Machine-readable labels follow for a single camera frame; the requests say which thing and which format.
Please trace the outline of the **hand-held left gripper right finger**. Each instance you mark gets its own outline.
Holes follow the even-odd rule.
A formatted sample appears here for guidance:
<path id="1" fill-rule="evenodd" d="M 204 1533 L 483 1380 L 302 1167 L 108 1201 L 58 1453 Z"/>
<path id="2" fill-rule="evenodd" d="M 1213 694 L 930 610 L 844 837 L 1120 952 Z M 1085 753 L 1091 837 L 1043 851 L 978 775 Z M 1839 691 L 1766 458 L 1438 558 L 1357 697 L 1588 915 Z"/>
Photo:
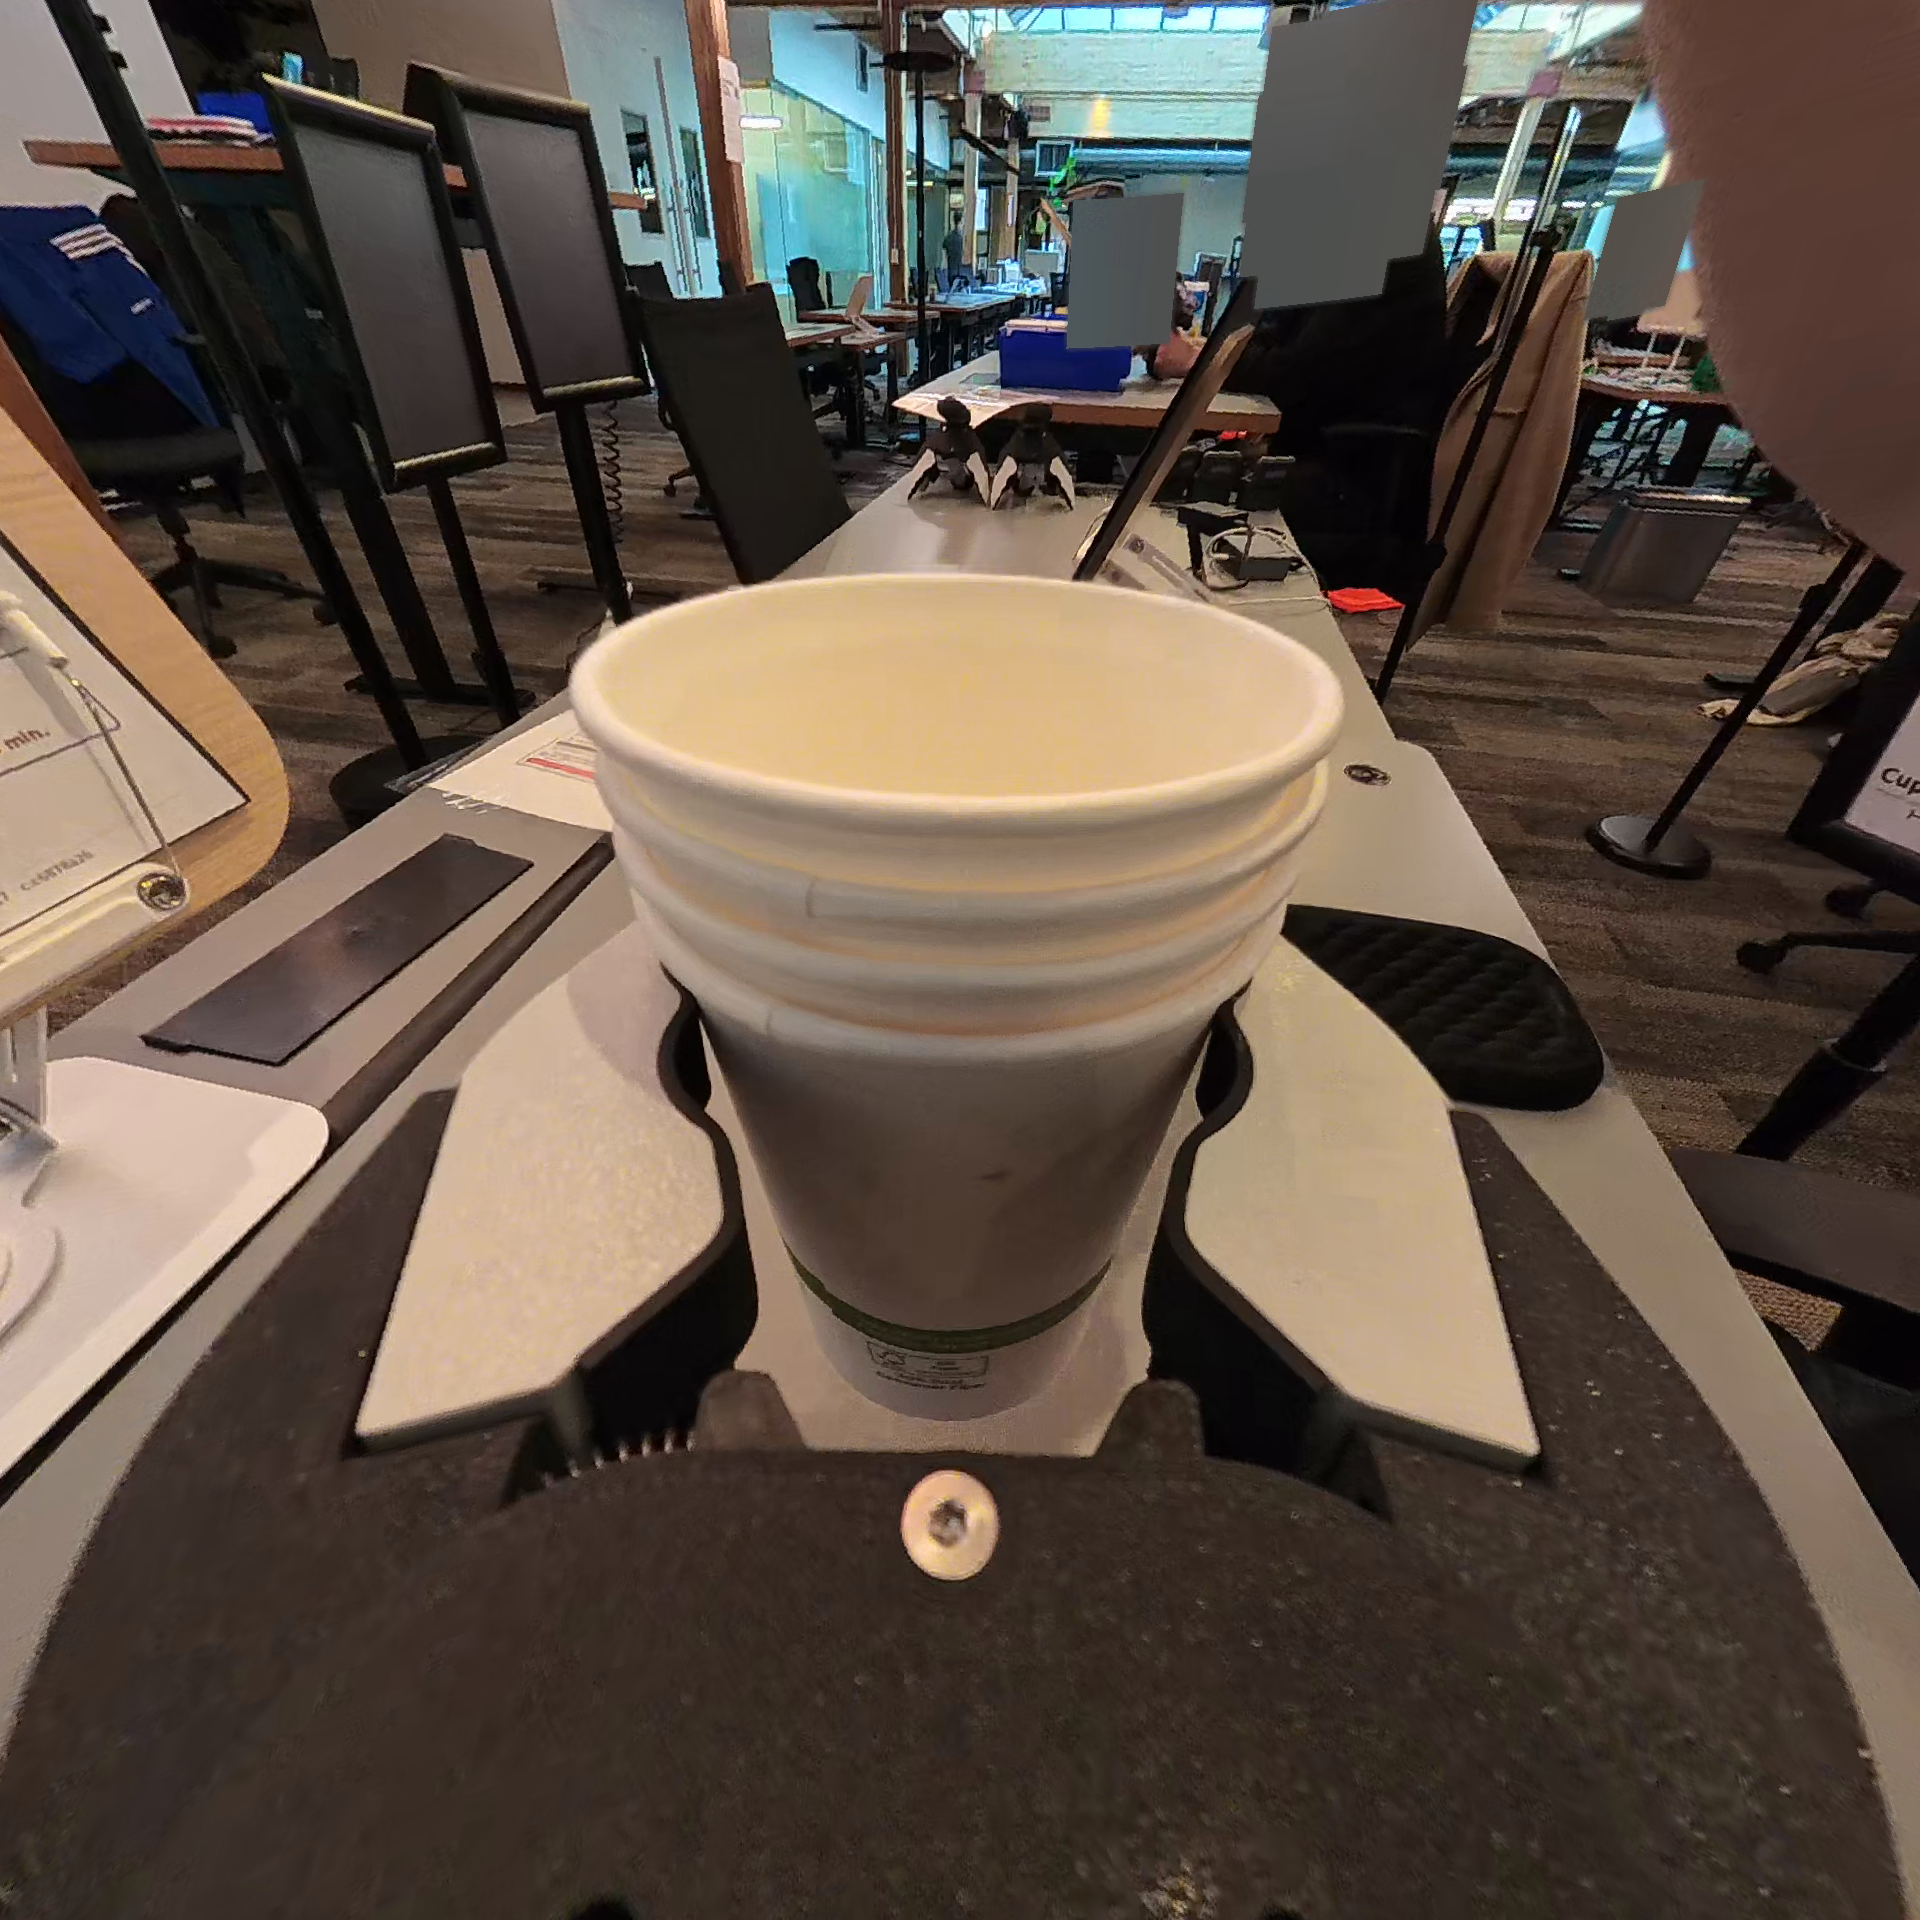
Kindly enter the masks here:
<path id="1" fill-rule="evenodd" d="M 1357 994 L 1282 942 L 1215 1017 L 1157 1229 L 1157 1379 L 1209 1453 L 1326 1480 L 1395 1437 L 1542 1455 L 1452 1107 Z"/>

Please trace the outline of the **black quilted mouse pad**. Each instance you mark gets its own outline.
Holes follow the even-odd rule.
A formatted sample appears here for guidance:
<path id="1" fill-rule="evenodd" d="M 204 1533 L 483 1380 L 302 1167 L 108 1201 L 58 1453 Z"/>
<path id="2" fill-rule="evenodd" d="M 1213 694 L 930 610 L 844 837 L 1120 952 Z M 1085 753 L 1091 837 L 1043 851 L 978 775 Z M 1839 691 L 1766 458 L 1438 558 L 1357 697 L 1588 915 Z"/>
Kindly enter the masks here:
<path id="1" fill-rule="evenodd" d="M 1287 911 L 1284 938 L 1382 1017 L 1452 1101 L 1561 1113 L 1605 1077 L 1576 1000 L 1526 946 L 1301 901 Z"/>

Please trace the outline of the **black round stand base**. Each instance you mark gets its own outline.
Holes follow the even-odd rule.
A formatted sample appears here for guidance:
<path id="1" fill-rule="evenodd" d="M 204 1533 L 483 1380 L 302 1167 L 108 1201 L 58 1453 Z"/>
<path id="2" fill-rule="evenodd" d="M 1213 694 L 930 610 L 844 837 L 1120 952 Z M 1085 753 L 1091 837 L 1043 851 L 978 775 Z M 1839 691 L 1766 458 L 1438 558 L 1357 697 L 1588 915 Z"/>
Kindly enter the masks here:
<path id="1" fill-rule="evenodd" d="M 1584 829 L 1586 845 L 1603 858 L 1634 872 L 1668 879 L 1704 879 L 1712 870 L 1712 851 L 1683 822 L 1655 815 L 1610 814 Z"/>
<path id="2" fill-rule="evenodd" d="M 427 785 L 446 760 L 466 750 L 454 734 L 427 737 L 424 758 L 409 760 L 398 746 L 379 749 L 343 763 L 330 777 L 330 798 L 349 829 L 373 822 L 391 806 Z"/>

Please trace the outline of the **instruction sheet on stand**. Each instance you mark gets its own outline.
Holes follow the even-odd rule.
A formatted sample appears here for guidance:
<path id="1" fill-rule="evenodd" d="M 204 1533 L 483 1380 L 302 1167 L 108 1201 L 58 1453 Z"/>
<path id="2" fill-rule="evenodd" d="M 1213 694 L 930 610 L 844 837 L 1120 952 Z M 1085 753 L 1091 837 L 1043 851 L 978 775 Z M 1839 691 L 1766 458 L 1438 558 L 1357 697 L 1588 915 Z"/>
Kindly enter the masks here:
<path id="1" fill-rule="evenodd" d="M 186 878 L 117 721 L 17 594 L 6 594 L 3 1133 L 50 1152 L 46 1003 L 180 913 Z"/>

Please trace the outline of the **black tripod leg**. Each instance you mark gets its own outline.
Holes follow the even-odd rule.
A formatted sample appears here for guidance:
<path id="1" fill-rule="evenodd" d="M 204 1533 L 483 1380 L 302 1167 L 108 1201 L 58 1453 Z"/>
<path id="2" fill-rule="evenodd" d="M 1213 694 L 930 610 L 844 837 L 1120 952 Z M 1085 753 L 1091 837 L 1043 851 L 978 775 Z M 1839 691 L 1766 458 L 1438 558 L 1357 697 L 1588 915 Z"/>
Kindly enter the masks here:
<path id="1" fill-rule="evenodd" d="M 1556 273 L 1558 230 L 1529 229 L 1517 253 L 1480 253 L 1450 296 L 1445 408 L 1434 420 L 1426 461 L 1424 540 L 1408 556 L 1403 610 L 1375 694 L 1386 700 L 1406 655 L 1452 608 L 1482 531 L 1512 462 L 1529 389 L 1520 365 L 1535 343 L 1551 345 L 1554 314 L 1535 320 Z"/>

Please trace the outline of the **instruction board on wood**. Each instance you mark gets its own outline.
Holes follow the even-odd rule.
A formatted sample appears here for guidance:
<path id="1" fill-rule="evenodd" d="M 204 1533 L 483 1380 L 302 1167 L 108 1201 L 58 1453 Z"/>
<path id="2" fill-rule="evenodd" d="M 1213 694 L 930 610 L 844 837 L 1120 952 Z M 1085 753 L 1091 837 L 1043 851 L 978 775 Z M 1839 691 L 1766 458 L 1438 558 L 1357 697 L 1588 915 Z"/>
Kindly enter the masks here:
<path id="1" fill-rule="evenodd" d="M 292 789 L 262 721 L 131 562 L 96 494 L 82 490 L 75 452 L 63 444 L 13 351 L 6 351 L 3 444 L 6 540 L 245 797 L 236 814 L 180 845 L 180 862 L 191 885 L 186 911 L 55 990 L 52 1001 L 135 948 L 207 915 L 254 879 L 280 848 Z"/>

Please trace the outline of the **black framed sign board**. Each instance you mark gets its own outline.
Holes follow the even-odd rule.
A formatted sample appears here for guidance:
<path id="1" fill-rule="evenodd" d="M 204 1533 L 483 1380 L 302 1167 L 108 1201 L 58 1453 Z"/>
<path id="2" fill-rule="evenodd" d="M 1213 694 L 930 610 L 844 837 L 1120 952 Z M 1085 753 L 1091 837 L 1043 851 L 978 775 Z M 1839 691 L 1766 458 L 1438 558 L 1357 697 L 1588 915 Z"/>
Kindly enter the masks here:
<path id="1" fill-rule="evenodd" d="M 1917 904 L 1917 612 L 1861 681 L 1787 834 Z"/>

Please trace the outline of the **grey waste bin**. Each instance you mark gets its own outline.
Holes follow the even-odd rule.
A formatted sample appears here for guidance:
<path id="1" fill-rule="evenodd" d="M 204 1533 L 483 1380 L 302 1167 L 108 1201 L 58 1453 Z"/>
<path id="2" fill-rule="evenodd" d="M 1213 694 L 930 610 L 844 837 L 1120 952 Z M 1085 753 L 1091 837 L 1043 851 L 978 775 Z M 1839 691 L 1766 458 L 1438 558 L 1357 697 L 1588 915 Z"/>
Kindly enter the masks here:
<path id="1" fill-rule="evenodd" d="M 1634 488 L 1605 518 L 1572 583 L 1610 605 L 1686 605 L 1727 554 L 1748 500 L 1698 488 Z"/>

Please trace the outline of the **beige coat on stand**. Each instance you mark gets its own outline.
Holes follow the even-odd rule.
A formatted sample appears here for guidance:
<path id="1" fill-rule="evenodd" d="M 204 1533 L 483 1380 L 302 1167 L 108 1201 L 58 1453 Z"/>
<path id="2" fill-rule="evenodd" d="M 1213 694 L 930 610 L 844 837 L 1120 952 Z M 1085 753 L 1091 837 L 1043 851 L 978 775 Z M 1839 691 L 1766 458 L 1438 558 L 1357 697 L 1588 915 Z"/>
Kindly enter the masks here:
<path id="1" fill-rule="evenodd" d="M 1449 284 L 1445 337 L 1450 405 L 1434 450 L 1432 520 L 1450 496 L 1456 469 L 1482 414 L 1493 375 L 1493 317 L 1517 253 L 1477 253 Z M 1499 410 L 1443 537 L 1415 635 L 1440 625 L 1460 635 L 1501 626 L 1535 546 L 1556 513 L 1572 450 L 1595 273 L 1586 251 L 1556 253 L 1531 307 Z"/>

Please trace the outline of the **black stand rod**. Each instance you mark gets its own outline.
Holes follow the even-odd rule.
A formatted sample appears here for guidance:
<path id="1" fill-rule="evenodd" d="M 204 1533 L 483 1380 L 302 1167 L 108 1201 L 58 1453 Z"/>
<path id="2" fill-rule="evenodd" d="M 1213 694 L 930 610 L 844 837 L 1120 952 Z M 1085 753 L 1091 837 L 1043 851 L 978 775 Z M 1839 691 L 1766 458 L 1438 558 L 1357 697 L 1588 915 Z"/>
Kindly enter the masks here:
<path id="1" fill-rule="evenodd" d="M 1108 562 L 1116 558 L 1126 531 L 1133 526 L 1140 511 L 1154 502 L 1176 467 L 1176 458 L 1203 427 L 1207 410 L 1225 389 L 1227 375 L 1234 371 L 1254 326 L 1258 279 L 1240 277 L 1221 320 L 1215 322 L 1213 332 L 1197 345 L 1180 334 L 1186 345 L 1176 348 L 1173 341 L 1165 341 L 1165 345 L 1157 348 L 1157 352 L 1171 352 L 1169 366 L 1180 371 L 1180 381 L 1160 424 L 1153 430 L 1146 452 L 1116 494 L 1115 506 L 1076 554 L 1071 571 L 1076 582 L 1098 580 Z"/>

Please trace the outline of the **black chair back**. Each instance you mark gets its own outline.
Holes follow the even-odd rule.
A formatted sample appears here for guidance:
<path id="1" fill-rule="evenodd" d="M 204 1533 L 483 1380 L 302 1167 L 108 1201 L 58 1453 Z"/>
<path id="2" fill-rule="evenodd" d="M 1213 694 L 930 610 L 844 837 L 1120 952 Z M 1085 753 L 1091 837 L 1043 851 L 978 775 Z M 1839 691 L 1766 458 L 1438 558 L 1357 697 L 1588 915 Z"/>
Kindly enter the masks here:
<path id="1" fill-rule="evenodd" d="M 775 292 L 635 292 L 629 310 L 737 580 L 775 580 L 851 518 Z"/>

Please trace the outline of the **blue storage box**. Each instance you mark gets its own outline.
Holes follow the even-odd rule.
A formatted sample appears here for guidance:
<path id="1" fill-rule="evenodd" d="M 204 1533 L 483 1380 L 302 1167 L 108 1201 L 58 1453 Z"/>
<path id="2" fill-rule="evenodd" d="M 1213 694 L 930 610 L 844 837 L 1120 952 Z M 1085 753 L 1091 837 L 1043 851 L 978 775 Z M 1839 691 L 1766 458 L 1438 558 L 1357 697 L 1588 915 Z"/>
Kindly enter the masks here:
<path id="1" fill-rule="evenodd" d="M 1115 395 L 1133 375 L 1135 351 L 1074 348 L 1067 320 L 1012 320 L 997 329 L 997 384 L 1009 391 Z"/>

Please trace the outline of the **black framed display panel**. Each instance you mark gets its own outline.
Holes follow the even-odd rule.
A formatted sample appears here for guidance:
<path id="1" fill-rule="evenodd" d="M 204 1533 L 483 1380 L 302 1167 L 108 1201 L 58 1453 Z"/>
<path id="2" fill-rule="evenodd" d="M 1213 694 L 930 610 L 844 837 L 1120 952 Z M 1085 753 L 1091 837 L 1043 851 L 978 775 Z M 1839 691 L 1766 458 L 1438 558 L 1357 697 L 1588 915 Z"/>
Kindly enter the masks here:
<path id="1" fill-rule="evenodd" d="M 435 488 L 509 458 L 436 130 L 266 79 L 282 171 L 385 490 Z"/>
<path id="2" fill-rule="evenodd" d="M 590 108 L 430 61 L 403 108 L 460 170 L 536 410 L 647 393 Z"/>

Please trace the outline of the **blue striped jacket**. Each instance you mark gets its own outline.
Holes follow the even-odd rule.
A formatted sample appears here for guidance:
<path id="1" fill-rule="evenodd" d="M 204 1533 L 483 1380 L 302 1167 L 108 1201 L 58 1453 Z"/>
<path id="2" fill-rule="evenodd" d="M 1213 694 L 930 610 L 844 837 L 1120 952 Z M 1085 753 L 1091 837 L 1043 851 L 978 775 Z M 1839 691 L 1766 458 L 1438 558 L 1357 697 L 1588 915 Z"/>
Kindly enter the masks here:
<path id="1" fill-rule="evenodd" d="M 228 424 L 186 325 L 93 209 L 3 207 L 3 303 L 69 436 L 158 438 Z"/>

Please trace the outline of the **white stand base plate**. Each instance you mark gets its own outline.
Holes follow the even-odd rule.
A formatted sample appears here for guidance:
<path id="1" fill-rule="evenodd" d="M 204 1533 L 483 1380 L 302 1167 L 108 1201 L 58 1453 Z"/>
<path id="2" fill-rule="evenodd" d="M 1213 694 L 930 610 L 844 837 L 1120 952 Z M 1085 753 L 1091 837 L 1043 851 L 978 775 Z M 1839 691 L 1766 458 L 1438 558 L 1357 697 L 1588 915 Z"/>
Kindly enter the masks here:
<path id="1" fill-rule="evenodd" d="M 323 1161 L 319 1109 L 110 1058 L 46 1070 L 52 1145 L 6 1145 L 3 1469 Z"/>

